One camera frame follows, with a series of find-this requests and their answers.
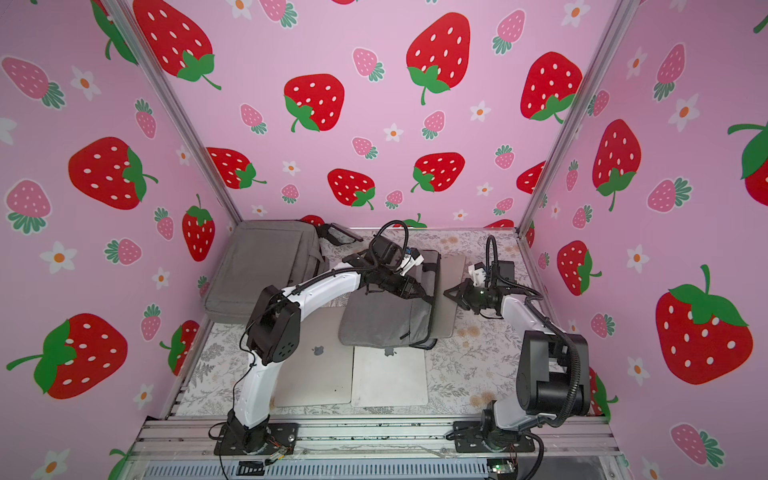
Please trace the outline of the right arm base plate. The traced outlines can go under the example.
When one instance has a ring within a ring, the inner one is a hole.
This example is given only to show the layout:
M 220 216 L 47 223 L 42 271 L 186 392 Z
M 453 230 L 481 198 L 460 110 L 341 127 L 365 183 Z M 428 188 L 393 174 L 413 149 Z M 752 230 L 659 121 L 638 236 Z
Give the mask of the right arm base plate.
M 456 421 L 445 439 L 458 453 L 533 453 L 535 443 L 520 433 L 482 425 L 477 421 Z

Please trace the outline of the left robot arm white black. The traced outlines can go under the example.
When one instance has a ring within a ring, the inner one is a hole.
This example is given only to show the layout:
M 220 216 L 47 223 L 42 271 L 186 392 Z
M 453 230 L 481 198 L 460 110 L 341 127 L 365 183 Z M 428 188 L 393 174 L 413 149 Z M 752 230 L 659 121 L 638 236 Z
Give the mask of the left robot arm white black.
M 368 247 L 350 254 L 336 267 L 295 286 L 264 288 L 247 324 L 247 347 L 254 356 L 243 377 L 241 394 L 227 417 L 227 432 L 247 453 L 270 440 L 270 399 L 281 363 L 300 343 L 301 323 L 326 303 L 359 289 L 378 303 L 348 309 L 366 334 L 375 319 L 392 326 L 400 317 L 431 321 L 440 273 L 440 254 L 419 251 L 408 244 L 406 222 L 392 220 L 372 237 Z

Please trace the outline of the large grey backpack bag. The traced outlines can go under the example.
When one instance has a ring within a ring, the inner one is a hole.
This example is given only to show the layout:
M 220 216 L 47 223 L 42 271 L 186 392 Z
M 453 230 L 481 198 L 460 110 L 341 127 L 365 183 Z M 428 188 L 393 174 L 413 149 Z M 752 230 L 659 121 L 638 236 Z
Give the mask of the large grey backpack bag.
M 245 324 L 264 288 L 281 289 L 327 271 L 322 238 L 334 246 L 362 240 L 335 223 L 319 227 L 298 220 L 240 223 L 203 297 L 207 317 L 218 323 Z

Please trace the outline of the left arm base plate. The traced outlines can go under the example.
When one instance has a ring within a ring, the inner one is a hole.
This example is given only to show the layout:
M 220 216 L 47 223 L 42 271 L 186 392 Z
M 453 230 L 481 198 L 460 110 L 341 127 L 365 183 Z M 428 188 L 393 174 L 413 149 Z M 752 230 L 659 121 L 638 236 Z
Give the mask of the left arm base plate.
M 268 423 L 248 431 L 225 424 L 217 438 L 214 454 L 218 456 L 275 454 L 292 455 L 298 438 L 296 423 Z

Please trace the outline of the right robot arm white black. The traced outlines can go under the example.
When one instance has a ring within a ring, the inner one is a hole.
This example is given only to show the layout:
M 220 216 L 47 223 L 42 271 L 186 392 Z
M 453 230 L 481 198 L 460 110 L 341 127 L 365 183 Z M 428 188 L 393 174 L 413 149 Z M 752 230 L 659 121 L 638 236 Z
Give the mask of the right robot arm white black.
M 494 311 L 522 339 L 515 395 L 491 401 L 478 422 L 456 429 L 455 439 L 503 451 L 531 438 L 535 428 L 560 427 L 589 413 L 588 343 L 579 334 L 561 330 L 537 308 L 541 293 L 503 277 L 493 263 L 490 271 L 473 271 L 443 296 L 477 315 Z

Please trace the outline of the grey laptop sleeve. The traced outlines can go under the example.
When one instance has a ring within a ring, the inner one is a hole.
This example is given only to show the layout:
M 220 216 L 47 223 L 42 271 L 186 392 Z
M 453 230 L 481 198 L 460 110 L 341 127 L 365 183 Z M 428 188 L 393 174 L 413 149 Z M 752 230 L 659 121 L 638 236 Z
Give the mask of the grey laptop sleeve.
M 370 286 L 354 291 L 341 318 L 341 344 L 382 349 L 434 348 L 437 339 L 432 336 L 432 318 L 441 254 L 425 250 L 422 255 L 424 262 L 412 268 L 408 276 L 424 289 L 425 296 L 405 299 Z

